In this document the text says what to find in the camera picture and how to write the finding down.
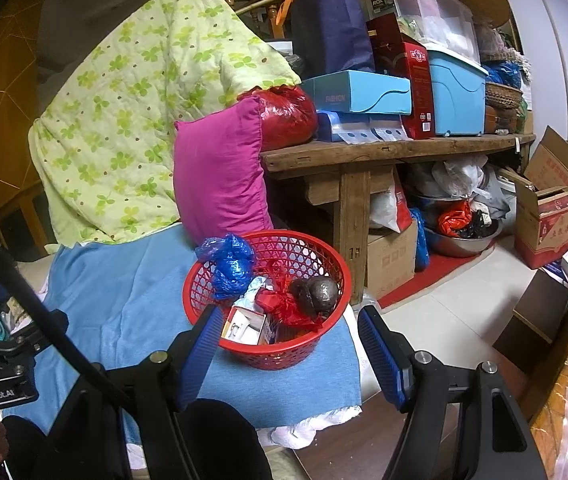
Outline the magenta pillow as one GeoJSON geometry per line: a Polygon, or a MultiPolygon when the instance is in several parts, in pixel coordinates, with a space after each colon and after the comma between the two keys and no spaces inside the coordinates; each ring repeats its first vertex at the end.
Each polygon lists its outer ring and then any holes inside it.
{"type": "Polygon", "coordinates": [[[193,122],[175,124],[173,188],[193,243],[273,228],[260,152],[255,96],[193,122]]]}

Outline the clear plastic storage box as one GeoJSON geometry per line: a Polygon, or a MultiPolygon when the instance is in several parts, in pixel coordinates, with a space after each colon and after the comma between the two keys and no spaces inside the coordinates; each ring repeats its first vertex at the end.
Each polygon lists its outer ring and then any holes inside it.
{"type": "Polygon", "coordinates": [[[426,48],[480,63],[472,12],[460,0],[363,0],[370,21],[392,13],[400,29],[426,48]]]}

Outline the navy blue bag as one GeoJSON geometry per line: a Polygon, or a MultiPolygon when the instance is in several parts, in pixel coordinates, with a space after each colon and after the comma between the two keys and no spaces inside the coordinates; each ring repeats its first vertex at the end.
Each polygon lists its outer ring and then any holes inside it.
{"type": "Polygon", "coordinates": [[[291,34],[293,50],[303,63],[303,79],[375,70],[359,0],[293,0],[291,34]]]}

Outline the dark fuzzy ball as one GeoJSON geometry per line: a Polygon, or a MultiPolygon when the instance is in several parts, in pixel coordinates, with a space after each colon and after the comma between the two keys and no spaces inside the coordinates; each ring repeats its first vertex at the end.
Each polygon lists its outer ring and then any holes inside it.
{"type": "Polygon", "coordinates": [[[298,309],[310,318],[326,318],[333,312],[339,299],[337,283],[328,276],[296,278],[289,285],[289,292],[297,302],[298,309]]]}

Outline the blue bed blanket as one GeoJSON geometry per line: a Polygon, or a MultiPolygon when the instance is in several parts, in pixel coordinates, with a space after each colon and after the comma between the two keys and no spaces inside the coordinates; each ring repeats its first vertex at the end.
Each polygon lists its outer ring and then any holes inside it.
{"type": "MultiPolygon", "coordinates": [[[[44,304],[69,318],[68,337],[108,370],[138,364],[188,330],[182,302],[196,261],[181,224],[119,245],[76,244],[56,252],[44,304]]],[[[361,344],[347,310],[301,363],[258,370],[218,350],[200,396],[236,408],[265,445],[304,448],[312,431],[361,413],[361,344]]]]}

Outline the metal basin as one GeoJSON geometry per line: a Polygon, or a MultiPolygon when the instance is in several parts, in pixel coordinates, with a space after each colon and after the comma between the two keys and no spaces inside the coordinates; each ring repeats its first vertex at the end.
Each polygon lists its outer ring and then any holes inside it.
{"type": "Polygon", "coordinates": [[[478,238],[450,237],[425,228],[426,242],[431,252],[451,258],[466,258],[477,256],[489,248],[502,232],[503,222],[494,221],[489,229],[489,235],[478,238]]]}

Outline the blue white packet box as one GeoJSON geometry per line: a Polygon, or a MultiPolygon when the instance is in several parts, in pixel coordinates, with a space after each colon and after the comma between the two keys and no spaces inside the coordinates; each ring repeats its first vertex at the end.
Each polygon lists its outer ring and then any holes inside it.
{"type": "Polygon", "coordinates": [[[329,143],[373,144],[410,141],[397,115],[354,114],[319,110],[316,140],[329,143]]]}

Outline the blue plastic bag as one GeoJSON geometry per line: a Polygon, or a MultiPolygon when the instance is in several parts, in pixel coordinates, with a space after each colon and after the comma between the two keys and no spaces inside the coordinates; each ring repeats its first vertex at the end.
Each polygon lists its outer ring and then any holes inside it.
{"type": "Polygon", "coordinates": [[[197,259],[213,266],[212,288],[215,300],[243,296],[253,279],[256,256],[251,245],[242,237],[226,234],[209,237],[195,249],[197,259]]]}

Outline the light blue shoe box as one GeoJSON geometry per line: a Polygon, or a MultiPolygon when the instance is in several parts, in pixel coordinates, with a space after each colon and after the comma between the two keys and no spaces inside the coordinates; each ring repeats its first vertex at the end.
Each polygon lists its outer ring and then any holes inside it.
{"type": "Polygon", "coordinates": [[[318,110],[352,114],[412,113],[411,81],[402,77],[343,70],[301,82],[318,110]]]}

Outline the green clover quilt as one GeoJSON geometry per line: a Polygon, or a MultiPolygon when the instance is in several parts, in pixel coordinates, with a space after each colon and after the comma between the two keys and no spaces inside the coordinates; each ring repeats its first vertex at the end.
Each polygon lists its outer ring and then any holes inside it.
{"type": "Polygon", "coordinates": [[[29,132],[64,246],[137,240],[180,218],[174,125],[253,88],[297,84],[224,0],[149,0],[84,58],[29,132]]]}

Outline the red wrapper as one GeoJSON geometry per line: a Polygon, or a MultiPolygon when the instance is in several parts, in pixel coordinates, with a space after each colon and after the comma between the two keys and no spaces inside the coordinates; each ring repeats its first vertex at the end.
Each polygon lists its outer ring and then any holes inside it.
{"type": "Polygon", "coordinates": [[[263,288],[256,296],[257,305],[263,309],[263,312],[270,315],[279,325],[294,330],[307,330],[308,332],[319,330],[323,324],[322,317],[310,318],[303,314],[298,309],[295,298],[289,292],[289,285],[296,277],[289,273],[284,263],[279,260],[267,260],[263,270],[273,283],[272,290],[263,288]]]}

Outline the brown carton under bench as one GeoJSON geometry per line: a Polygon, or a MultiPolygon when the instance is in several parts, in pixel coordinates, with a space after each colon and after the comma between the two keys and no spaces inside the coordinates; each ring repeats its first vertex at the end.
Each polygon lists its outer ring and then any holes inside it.
{"type": "Polygon", "coordinates": [[[376,299],[414,278],[417,224],[403,232],[377,230],[367,238],[366,288],[376,299]]]}

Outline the open cardboard box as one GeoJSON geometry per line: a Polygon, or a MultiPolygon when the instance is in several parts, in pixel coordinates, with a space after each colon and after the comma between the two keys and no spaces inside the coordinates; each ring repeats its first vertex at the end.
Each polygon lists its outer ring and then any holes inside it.
{"type": "Polygon", "coordinates": [[[538,269],[568,251],[568,142],[546,128],[515,183],[515,249],[538,269]]]}

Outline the orange white small box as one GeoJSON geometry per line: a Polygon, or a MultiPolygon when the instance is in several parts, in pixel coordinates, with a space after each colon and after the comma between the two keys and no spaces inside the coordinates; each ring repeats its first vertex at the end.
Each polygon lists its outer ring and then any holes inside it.
{"type": "Polygon", "coordinates": [[[221,337],[235,344],[271,344],[275,341],[275,329],[267,314],[241,307],[231,307],[221,337]]]}

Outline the woven basket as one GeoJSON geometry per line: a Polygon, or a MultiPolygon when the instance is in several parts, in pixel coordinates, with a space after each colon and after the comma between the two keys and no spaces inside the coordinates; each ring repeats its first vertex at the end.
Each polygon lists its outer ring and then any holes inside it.
{"type": "Polygon", "coordinates": [[[496,82],[486,82],[486,103],[499,110],[514,110],[519,107],[523,99],[523,92],[496,82]]]}

